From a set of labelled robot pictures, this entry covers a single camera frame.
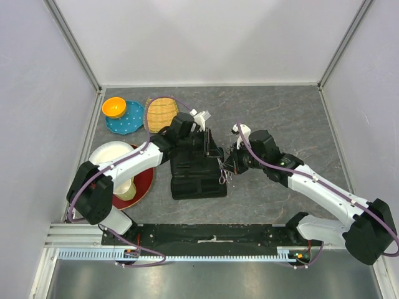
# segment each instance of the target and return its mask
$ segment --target marble surface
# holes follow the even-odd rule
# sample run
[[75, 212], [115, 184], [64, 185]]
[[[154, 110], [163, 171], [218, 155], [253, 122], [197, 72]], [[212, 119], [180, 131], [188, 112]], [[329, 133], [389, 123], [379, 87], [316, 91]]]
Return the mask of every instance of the marble surface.
[[[303, 159], [315, 171], [346, 189], [337, 150], [317, 87], [166, 87], [110, 88], [105, 100], [123, 97], [142, 104], [149, 97], [171, 95], [197, 111], [209, 110], [207, 125], [217, 145], [234, 143], [231, 127], [236, 117], [253, 131], [266, 129], [281, 151]], [[92, 149], [114, 140], [139, 145], [144, 128], [129, 135], [116, 135], [99, 118]], [[125, 212], [138, 223], [286, 223], [297, 212], [317, 217], [333, 216], [316, 203], [276, 184], [260, 170], [250, 169], [234, 176], [228, 196], [218, 199], [175, 201], [170, 192], [170, 165], [156, 169], [150, 192]]]

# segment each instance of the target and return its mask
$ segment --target yellow bowl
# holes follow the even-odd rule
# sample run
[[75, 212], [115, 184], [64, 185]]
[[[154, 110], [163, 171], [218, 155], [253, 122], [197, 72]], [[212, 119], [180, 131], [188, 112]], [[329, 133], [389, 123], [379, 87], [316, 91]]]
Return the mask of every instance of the yellow bowl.
[[123, 98], [109, 98], [102, 104], [102, 113], [109, 118], [120, 118], [126, 112], [126, 102]]

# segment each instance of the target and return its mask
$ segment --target white backdrop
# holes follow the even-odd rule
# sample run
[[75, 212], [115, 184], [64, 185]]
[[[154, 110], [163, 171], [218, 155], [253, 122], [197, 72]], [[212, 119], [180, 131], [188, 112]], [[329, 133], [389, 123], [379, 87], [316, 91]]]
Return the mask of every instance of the white backdrop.
[[0, 290], [28, 298], [95, 92], [43, 1], [0, 1]]
[[[399, 229], [399, 2], [374, 1], [325, 87], [355, 192]], [[399, 258], [387, 259], [399, 291]]]
[[57, 0], [102, 85], [309, 83], [361, 0]]

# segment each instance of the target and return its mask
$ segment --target blue plate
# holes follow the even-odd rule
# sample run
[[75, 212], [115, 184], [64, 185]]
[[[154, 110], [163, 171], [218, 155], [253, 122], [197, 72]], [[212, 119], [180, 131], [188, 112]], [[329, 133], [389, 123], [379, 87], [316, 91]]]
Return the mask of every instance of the blue plate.
[[138, 102], [126, 101], [126, 112], [120, 118], [105, 117], [105, 125], [112, 133], [133, 133], [143, 125], [144, 106]]

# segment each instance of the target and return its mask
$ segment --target red plate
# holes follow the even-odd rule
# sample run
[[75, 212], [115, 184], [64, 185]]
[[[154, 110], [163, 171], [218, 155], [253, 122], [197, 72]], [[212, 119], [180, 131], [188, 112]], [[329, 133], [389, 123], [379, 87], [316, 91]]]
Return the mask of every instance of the red plate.
[[152, 182], [154, 180], [155, 169], [150, 168], [143, 171], [142, 173], [135, 176], [133, 183], [136, 186], [136, 195], [129, 201], [122, 201], [116, 195], [112, 198], [112, 204], [120, 210], [127, 209], [132, 205], [136, 204], [144, 195], [150, 190]]

